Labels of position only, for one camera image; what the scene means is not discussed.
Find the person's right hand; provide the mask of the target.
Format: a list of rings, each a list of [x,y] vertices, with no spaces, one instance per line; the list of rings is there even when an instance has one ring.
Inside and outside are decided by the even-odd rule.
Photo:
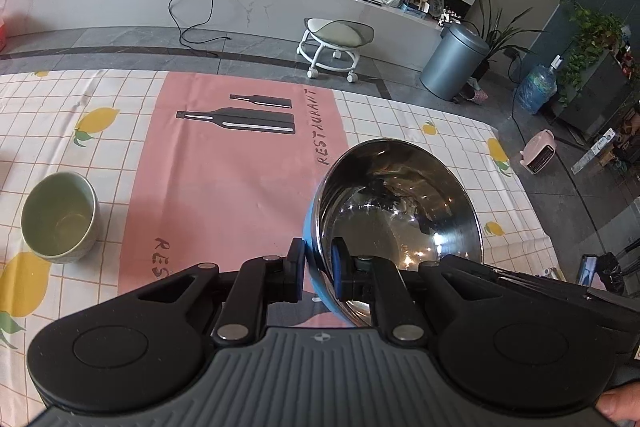
[[[603,392],[597,410],[610,421],[640,421],[640,383],[629,383]]]

